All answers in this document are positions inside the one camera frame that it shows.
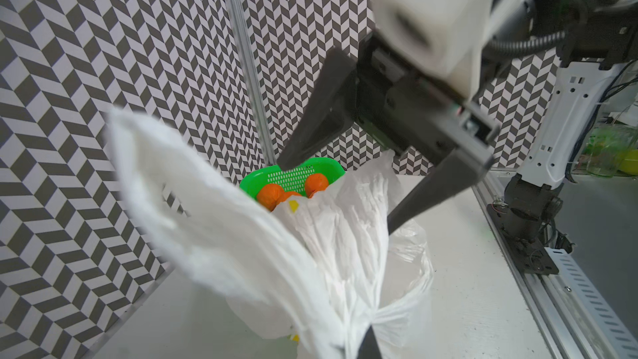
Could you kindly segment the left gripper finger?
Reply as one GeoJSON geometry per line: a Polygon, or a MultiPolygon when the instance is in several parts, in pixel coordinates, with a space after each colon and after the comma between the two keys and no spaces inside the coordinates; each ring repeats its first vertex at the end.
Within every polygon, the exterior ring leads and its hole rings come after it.
{"type": "Polygon", "coordinates": [[[367,329],[362,345],[359,348],[357,359],[382,359],[380,347],[372,326],[367,329]]]}

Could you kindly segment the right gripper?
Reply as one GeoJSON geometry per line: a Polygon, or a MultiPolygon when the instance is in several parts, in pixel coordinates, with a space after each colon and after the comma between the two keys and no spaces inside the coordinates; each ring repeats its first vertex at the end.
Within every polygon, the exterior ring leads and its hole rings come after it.
{"type": "Polygon", "coordinates": [[[446,83],[418,71],[377,32],[360,41],[357,62],[340,48],[327,52],[277,165],[283,171],[300,166],[348,131],[355,117],[366,133],[398,155],[412,147],[428,160],[443,160],[392,209],[389,234],[478,184],[493,165],[496,121],[446,83]]]}

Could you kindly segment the white plastic bag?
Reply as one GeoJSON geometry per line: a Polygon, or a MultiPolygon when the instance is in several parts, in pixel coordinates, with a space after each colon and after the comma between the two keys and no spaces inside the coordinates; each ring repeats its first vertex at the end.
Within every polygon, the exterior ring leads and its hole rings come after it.
{"type": "Polygon", "coordinates": [[[269,211],[152,116],[114,109],[107,131],[131,219],[259,337],[298,336],[300,358],[354,358],[372,331],[400,358],[428,328],[425,231],[388,229],[403,194],[391,152],[269,211]]]}

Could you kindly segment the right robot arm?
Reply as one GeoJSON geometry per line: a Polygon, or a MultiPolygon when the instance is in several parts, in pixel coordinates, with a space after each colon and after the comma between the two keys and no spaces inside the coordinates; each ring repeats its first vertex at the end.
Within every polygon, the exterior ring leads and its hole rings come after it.
{"type": "Polygon", "coordinates": [[[489,215],[518,270],[556,274],[546,247],[564,242],[559,194],[637,61],[637,0],[372,0],[372,11],[356,58],[327,52],[277,165],[299,166],[353,124],[396,154],[419,151],[434,168],[390,212],[395,231],[486,176],[499,127],[478,94],[513,60],[552,49],[560,66],[548,113],[489,215]]]}

